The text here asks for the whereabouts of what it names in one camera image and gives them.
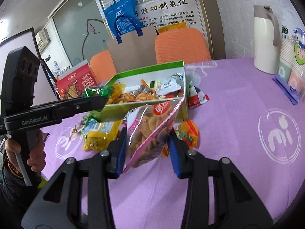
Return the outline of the person's left hand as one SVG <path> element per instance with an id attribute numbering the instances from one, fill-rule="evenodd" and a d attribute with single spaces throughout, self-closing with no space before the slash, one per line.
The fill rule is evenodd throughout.
<path id="1" fill-rule="evenodd" d="M 27 160 L 28 166 L 30 166 L 31 170 L 34 172 L 40 172 L 46 166 L 46 161 L 45 161 L 46 153 L 44 152 L 43 137 L 44 137 L 43 132 L 39 131 L 37 145 L 30 151 L 30 157 Z M 20 172 L 20 168 L 18 166 L 17 159 L 15 157 L 15 154 L 21 152 L 21 146 L 13 139 L 8 139 L 5 142 L 5 150 L 8 157 L 7 163 L 10 172 L 13 173 L 15 176 L 21 177 L 22 174 Z"/>

